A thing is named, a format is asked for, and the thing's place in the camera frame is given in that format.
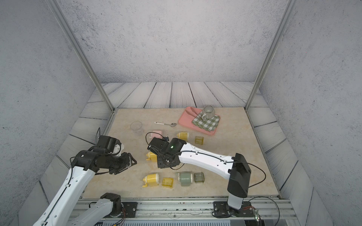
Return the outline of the yellow tray front row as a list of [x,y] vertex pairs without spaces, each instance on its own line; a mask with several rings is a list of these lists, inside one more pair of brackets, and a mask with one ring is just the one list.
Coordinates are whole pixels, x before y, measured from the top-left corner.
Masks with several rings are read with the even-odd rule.
[[166,188],[173,188],[173,178],[163,178],[162,180],[162,186]]

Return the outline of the yellow sharpener front row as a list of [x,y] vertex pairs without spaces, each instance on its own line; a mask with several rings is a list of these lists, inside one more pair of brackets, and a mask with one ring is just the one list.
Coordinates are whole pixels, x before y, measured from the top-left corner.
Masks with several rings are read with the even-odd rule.
[[159,185],[159,174],[149,174],[143,178],[144,185],[142,187],[158,186]]

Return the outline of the pink pencil sharpener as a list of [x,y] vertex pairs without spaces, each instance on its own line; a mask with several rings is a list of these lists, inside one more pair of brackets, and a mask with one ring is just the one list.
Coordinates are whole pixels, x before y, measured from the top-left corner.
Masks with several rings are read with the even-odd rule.
[[162,131],[152,131],[152,132],[149,133],[149,136],[150,136],[151,139],[153,139],[154,137],[162,139],[163,138],[163,132]]

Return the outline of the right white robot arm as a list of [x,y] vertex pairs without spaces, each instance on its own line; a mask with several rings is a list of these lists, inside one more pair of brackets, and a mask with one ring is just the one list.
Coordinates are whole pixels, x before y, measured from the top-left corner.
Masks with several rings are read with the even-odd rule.
[[[183,167],[191,164],[209,170],[228,180],[227,191],[229,193],[227,205],[234,211],[241,211],[244,199],[248,196],[248,190],[266,180],[266,173],[260,167],[248,163],[242,154],[234,156],[212,153],[198,148],[185,140],[168,137],[153,137],[148,141],[148,132],[145,136],[147,149],[157,156],[157,167],[176,170],[176,166]],[[250,185],[252,170],[250,167],[260,170],[264,178]]]

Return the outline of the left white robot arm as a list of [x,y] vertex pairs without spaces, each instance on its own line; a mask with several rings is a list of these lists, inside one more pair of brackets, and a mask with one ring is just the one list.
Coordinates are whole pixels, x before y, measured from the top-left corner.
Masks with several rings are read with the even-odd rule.
[[35,222],[36,226],[94,226],[102,218],[120,218],[120,226],[126,217],[121,196],[105,193],[96,203],[72,221],[69,217],[79,198],[100,169],[117,175],[137,164],[130,153],[123,152],[123,144],[116,138],[100,136],[98,142],[88,150],[80,151],[70,158],[71,168],[64,183],[52,202]]

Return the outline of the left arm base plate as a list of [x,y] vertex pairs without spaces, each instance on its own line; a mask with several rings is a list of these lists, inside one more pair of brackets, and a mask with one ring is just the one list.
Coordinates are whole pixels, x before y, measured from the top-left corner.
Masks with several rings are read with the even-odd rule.
[[121,218],[135,218],[137,212],[138,202],[125,202],[122,201]]

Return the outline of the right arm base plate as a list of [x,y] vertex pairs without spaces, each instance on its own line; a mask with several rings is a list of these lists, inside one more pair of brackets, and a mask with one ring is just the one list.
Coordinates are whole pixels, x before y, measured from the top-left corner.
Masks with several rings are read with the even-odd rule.
[[239,210],[234,209],[228,205],[227,202],[213,202],[214,210],[212,215],[215,218],[229,218],[229,217],[239,217],[239,218],[253,218],[254,208],[250,202],[243,202]]

